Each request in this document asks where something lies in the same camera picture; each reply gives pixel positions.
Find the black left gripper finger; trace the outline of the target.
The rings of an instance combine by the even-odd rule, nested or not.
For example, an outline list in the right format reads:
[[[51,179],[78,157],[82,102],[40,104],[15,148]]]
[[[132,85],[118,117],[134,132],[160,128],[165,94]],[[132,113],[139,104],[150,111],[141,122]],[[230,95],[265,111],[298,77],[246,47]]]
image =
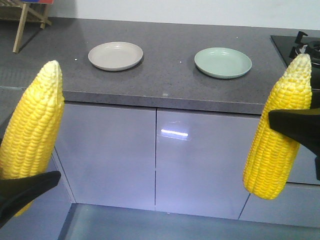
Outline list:
[[[58,185],[59,171],[30,177],[0,181],[0,225],[4,226],[15,214],[34,199]]]

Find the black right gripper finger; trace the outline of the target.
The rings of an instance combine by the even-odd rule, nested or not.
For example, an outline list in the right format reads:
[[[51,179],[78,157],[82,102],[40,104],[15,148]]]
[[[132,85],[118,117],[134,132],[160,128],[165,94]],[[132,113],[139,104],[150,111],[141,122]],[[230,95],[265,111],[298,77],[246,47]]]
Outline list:
[[[320,109],[276,109],[268,113],[269,127],[302,144],[316,155],[320,179]]]

